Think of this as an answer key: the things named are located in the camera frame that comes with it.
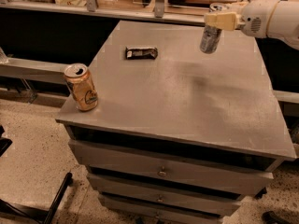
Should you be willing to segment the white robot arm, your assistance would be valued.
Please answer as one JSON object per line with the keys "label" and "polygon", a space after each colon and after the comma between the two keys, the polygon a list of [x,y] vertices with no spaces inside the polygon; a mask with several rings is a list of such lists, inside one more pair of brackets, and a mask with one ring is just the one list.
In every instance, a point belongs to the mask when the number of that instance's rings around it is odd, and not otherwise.
{"label": "white robot arm", "polygon": [[278,39],[299,49],[299,3],[282,0],[254,0],[227,4],[207,13],[205,25],[224,31],[240,29],[256,38]]}

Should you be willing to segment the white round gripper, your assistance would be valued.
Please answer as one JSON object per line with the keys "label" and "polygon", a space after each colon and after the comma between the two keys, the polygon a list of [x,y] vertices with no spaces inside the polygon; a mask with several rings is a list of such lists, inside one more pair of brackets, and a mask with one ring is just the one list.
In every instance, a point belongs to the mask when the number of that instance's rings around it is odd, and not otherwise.
{"label": "white round gripper", "polygon": [[233,31],[240,26],[248,36],[267,37],[270,18],[279,3],[278,0],[241,1],[224,5],[226,12],[210,12],[204,17],[205,24],[225,31]]}

